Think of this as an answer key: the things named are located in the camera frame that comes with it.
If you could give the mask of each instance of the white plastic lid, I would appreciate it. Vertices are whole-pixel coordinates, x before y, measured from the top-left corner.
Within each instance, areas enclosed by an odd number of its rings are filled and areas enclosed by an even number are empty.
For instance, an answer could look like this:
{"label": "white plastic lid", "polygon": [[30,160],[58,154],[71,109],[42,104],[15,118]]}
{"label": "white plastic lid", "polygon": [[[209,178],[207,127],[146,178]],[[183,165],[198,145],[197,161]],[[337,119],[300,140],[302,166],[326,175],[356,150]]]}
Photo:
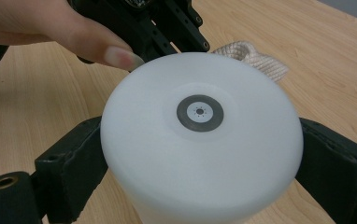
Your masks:
{"label": "white plastic lid", "polygon": [[248,218],[290,185],[303,150],[280,87],[208,53],[166,56],[128,75],[108,99],[101,140],[145,224]]}

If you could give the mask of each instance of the circular label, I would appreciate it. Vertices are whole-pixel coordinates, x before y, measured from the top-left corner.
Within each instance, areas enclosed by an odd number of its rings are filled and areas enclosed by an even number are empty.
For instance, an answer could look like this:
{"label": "circular label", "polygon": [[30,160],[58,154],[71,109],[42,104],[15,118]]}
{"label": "circular label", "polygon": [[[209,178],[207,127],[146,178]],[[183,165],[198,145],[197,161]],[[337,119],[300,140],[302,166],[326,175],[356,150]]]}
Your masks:
{"label": "circular label", "polygon": [[192,95],[179,103],[177,116],[187,129],[203,133],[218,128],[224,112],[215,99],[206,95]]}

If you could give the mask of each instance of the wooden table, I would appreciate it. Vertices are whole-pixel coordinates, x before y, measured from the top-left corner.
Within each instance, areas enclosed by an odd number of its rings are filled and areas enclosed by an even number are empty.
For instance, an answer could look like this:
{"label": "wooden table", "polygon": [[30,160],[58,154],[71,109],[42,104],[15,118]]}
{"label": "wooden table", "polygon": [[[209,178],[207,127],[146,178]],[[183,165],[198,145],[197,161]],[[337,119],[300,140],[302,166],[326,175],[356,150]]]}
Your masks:
{"label": "wooden table", "polygon": [[[290,67],[279,83],[299,116],[357,142],[357,19],[315,0],[194,0],[216,49],[247,40]],[[11,47],[0,63],[0,175],[34,159],[85,119],[100,116],[127,72],[87,65],[55,43]],[[78,223],[140,223],[111,172]],[[295,181],[248,223],[334,223]]]}

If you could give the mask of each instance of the circular hole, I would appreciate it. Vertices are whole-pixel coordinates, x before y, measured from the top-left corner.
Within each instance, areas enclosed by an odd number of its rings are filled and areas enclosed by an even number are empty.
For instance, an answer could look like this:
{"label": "circular hole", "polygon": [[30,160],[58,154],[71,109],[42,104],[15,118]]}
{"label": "circular hole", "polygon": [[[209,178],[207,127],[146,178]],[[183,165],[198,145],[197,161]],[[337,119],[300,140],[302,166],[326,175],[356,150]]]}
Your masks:
{"label": "circular hole", "polygon": [[203,109],[197,109],[196,110],[196,114],[198,114],[198,115],[203,115],[203,113],[204,113]]}
{"label": "circular hole", "polygon": [[0,189],[6,189],[18,182],[17,176],[7,176],[0,179]]}
{"label": "circular hole", "polygon": [[56,155],[51,155],[48,157],[48,161],[56,161],[57,159],[59,159],[59,157]]}

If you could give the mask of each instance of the finger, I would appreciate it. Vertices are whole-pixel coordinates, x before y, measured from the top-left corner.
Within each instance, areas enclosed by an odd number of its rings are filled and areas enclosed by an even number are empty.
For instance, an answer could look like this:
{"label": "finger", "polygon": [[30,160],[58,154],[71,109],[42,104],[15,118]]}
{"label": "finger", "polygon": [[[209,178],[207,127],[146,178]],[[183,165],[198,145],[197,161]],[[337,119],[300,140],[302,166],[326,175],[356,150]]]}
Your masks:
{"label": "finger", "polygon": [[105,26],[82,17],[65,1],[50,0],[39,11],[36,25],[42,34],[88,61],[128,71],[144,63],[121,38]]}
{"label": "finger", "polygon": [[16,34],[0,31],[0,45],[27,45],[50,41],[45,35]]}

